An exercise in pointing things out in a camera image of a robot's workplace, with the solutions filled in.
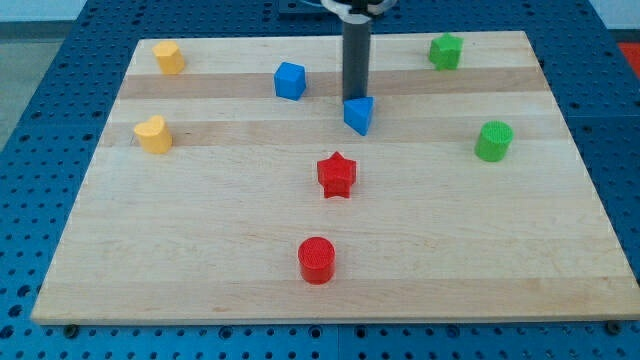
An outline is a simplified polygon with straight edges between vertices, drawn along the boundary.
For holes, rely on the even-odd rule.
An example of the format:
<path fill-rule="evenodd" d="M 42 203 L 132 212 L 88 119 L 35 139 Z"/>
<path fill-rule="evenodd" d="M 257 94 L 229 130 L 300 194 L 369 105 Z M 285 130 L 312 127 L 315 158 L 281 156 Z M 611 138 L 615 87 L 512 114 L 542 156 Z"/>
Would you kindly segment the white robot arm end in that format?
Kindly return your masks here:
<path fill-rule="evenodd" d="M 341 21 L 361 25 L 381 16 L 398 0 L 321 0 L 321 5 Z"/>

